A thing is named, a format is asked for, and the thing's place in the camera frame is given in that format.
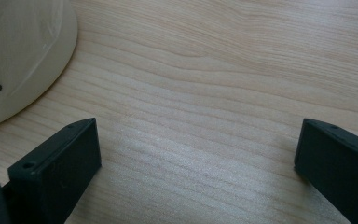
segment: wooden table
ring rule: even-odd
[[[0,124],[2,184],[95,117],[103,168],[67,223],[348,223],[293,160],[303,118],[358,134],[358,0],[72,4],[71,62]]]

